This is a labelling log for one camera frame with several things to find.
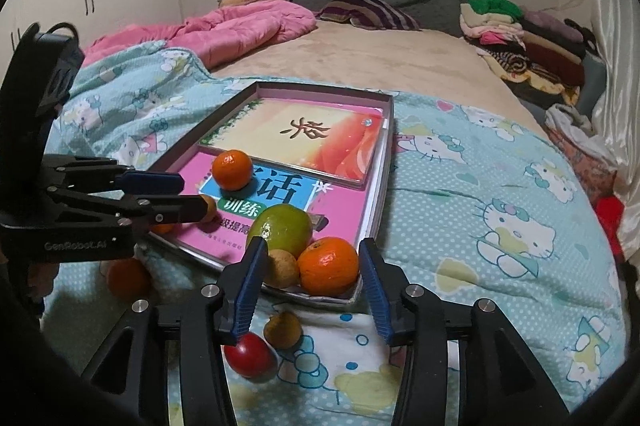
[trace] green cloth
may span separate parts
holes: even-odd
[[[523,16],[520,7],[508,0],[469,0],[469,5],[476,14],[506,14],[515,20]]]

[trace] striped pillow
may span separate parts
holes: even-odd
[[[411,16],[380,0],[333,0],[320,11],[318,18],[367,30],[420,30]]]

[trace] pink comforter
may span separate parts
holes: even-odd
[[[195,52],[210,70],[259,46],[294,40],[315,28],[313,13],[300,5],[284,0],[258,1],[187,18],[182,25],[129,25],[86,48],[82,65],[146,41],[166,40],[168,48],[181,46]]]

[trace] metal screw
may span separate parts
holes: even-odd
[[[220,288],[217,285],[204,285],[200,294],[202,294],[206,298],[212,298],[213,296],[217,296],[220,292]]]
[[[493,312],[495,311],[495,303],[487,298],[482,298],[478,300],[478,308],[482,312]]]
[[[424,294],[424,287],[412,283],[411,285],[407,285],[406,289],[404,289],[404,292],[406,292],[407,295],[411,296],[412,298],[419,298]]]
[[[146,300],[138,300],[133,303],[131,310],[137,313],[146,311],[149,308],[149,302]]]

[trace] white curtain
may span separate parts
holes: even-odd
[[[593,123],[618,161],[616,195],[625,204],[618,239],[640,266],[640,2],[594,0],[592,23],[608,76]]]

